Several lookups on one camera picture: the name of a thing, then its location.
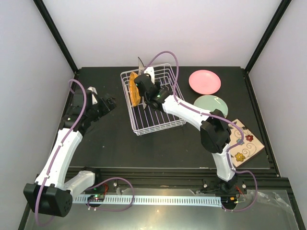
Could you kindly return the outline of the orange dotted scalloped plate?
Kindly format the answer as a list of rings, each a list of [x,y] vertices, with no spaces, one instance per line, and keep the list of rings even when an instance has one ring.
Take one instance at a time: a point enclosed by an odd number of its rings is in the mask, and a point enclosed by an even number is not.
[[[134,82],[134,80],[138,77],[138,74],[135,72],[130,73],[129,79],[129,90],[130,90],[130,100],[133,107],[136,107],[140,101],[141,97],[139,95],[139,90]]]

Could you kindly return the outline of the white wire dish rack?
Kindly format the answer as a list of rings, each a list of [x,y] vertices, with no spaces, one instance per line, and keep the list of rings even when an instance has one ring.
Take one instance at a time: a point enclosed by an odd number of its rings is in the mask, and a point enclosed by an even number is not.
[[[126,97],[133,132],[144,135],[184,125],[186,121],[163,108],[167,99],[183,100],[170,64],[122,72],[121,81]]]

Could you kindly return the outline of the white square plate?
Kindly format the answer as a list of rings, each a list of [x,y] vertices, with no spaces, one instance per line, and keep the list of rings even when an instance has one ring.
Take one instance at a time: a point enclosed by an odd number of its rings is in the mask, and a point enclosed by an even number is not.
[[[143,61],[141,60],[140,57],[138,57],[138,75],[141,75],[144,71],[144,64],[143,64]],[[144,97],[142,96],[141,97],[141,103],[142,103],[142,108],[143,110],[145,110],[146,108],[146,103],[145,103],[145,100],[144,100]]]

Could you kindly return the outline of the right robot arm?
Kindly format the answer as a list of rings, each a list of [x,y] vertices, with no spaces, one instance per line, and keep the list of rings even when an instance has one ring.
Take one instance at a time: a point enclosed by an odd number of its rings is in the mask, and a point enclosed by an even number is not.
[[[216,165],[219,190],[230,193],[236,186],[237,177],[229,154],[231,130],[223,113],[218,109],[213,112],[200,109],[181,100],[161,88],[158,82],[153,83],[149,74],[139,75],[133,81],[146,105],[177,116],[200,132],[201,144],[212,154]]]

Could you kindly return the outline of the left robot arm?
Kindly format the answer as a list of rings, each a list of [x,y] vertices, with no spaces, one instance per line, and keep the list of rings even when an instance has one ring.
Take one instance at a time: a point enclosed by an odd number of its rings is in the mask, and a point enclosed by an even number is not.
[[[75,91],[61,119],[57,140],[42,172],[34,183],[24,187],[24,196],[34,213],[65,217],[78,195],[87,188],[92,191],[102,188],[103,179],[94,171],[80,171],[68,181],[65,178],[87,129],[115,108],[115,99],[109,94],[99,97],[94,87]]]

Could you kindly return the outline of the pink round plate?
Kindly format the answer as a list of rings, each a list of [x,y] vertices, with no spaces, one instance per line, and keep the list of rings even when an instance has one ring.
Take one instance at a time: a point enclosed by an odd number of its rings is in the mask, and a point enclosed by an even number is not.
[[[198,70],[190,75],[189,85],[193,91],[199,94],[214,94],[220,89],[221,80],[212,71]]]

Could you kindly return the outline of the green floral plate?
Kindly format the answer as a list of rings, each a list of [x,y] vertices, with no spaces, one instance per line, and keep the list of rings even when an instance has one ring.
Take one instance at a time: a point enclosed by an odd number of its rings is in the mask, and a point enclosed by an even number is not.
[[[194,101],[194,106],[213,112],[215,109],[220,110],[224,117],[228,115],[228,106],[224,100],[214,95],[203,95]]]

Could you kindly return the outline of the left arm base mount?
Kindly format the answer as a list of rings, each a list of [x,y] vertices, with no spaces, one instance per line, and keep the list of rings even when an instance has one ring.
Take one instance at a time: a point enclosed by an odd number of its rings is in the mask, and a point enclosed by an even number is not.
[[[102,191],[102,192],[104,192],[105,190],[107,190],[109,182],[114,183],[117,180],[119,180],[119,177],[112,177],[112,178],[106,179],[102,182],[99,182],[95,185],[92,185],[92,186],[86,188],[85,191],[96,191],[96,192]]]

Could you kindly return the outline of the left black frame post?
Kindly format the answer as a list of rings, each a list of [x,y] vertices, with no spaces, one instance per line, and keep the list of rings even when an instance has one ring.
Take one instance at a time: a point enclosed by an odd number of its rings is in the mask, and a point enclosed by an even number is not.
[[[72,72],[74,74],[77,74],[79,72],[79,69],[77,65],[75,64],[56,24],[54,23],[54,20],[52,19],[45,3],[43,0],[33,0],[34,4],[36,5],[36,8],[40,12],[42,18],[44,19],[49,31],[51,32],[53,38],[55,39],[58,47],[60,48],[63,56],[65,57],[69,67],[71,68]]]

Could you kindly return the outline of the black frame post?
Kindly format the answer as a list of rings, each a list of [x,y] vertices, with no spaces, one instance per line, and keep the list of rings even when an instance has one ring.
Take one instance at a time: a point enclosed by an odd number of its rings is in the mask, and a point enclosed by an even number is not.
[[[262,51],[264,50],[267,42],[269,41],[270,37],[272,36],[274,30],[276,29],[277,25],[279,24],[280,20],[282,19],[284,13],[286,12],[287,8],[289,7],[292,0],[282,0],[278,5],[274,15],[272,16],[266,30],[264,31],[260,41],[258,42],[251,58],[249,59],[246,67],[244,68],[245,72],[249,74],[254,67],[255,63],[257,62],[258,58],[260,57]]]
[[[75,64],[56,24],[54,23],[54,20],[52,19],[45,3],[43,0],[33,0],[34,4],[36,5],[36,8],[40,12],[42,18],[44,19],[49,31],[51,32],[53,38],[55,39],[58,47],[60,48],[63,56],[65,57],[69,67],[71,68],[72,72],[74,74],[77,74],[79,72],[79,69],[77,65]]]

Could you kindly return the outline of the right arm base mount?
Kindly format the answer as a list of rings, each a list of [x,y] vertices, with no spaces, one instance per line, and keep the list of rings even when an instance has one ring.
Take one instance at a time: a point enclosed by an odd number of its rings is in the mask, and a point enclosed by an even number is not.
[[[247,193],[247,190],[243,187],[243,181],[239,179],[225,182],[218,177],[207,177],[203,179],[202,183],[203,185],[199,191],[203,194],[234,196]]]

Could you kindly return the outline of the right black frame post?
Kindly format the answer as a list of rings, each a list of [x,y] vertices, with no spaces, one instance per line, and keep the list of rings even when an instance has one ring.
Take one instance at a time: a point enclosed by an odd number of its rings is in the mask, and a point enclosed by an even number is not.
[[[270,37],[272,36],[274,30],[276,29],[277,25],[279,24],[280,20],[282,19],[284,13],[286,12],[287,8],[289,7],[292,0],[282,0],[278,5],[274,15],[272,16],[266,30],[264,31],[260,41],[258,42],[251,58],[249,59],[246,67],[244,68],[245,72],[249,74],[254,67],[255,63],[257,62],[258,58],[260,57],[262,51],[264,50],[267,42],[269,41]]]

